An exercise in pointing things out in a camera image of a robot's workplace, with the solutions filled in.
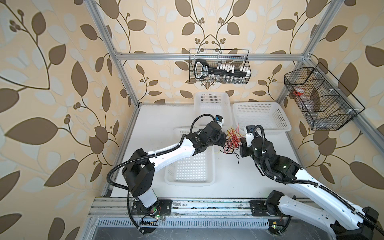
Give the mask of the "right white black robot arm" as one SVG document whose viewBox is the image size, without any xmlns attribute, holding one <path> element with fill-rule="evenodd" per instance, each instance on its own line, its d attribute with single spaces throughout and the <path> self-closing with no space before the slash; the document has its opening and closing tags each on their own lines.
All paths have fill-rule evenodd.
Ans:
<svg viewBox="0 0 384 240">
<path fill-rule="evenodd" d="M 384 230 L 378 224 L 378 212 L 371 207 L 352 204 L 317 181 L 298 163 L 276 153 L 261 125 L 245 127 L 241 139 L 241 157 L 251 157 L 261 174 L 268 179 L 296 189 L 317 207 L 304 204 L 279 191 L 265 200 L 267 212 L 295 217 L 327 232 L 337 240 L 371 240 L 374 232 Z"/>
</svg>

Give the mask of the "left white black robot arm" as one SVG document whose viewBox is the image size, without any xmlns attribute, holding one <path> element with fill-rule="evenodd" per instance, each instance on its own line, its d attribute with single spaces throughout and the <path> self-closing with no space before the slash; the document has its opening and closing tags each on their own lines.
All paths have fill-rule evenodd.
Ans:
<svg viewBox="0 0 384 240">
<path fill-rule="evenodd" d="M 129 160 L 108 172 L 107 183 L 127 191 L 128 215 L 141 234 L 145 235 L 148 231 L 134 220 L 130 196 L 145 208 L 145 217 L 160 214 L 160 201 L 152 188 L 155 173 L 179 160 L 203 153 L 211 146 L 223 147 L 227 138 L 222 131 L 223 122 L 224 118 L 220 115 L 202 114 L 193 121 L 189 133 L 182 135 L 178 143 L 156 151 L 138 149 Z"/>
</svg>

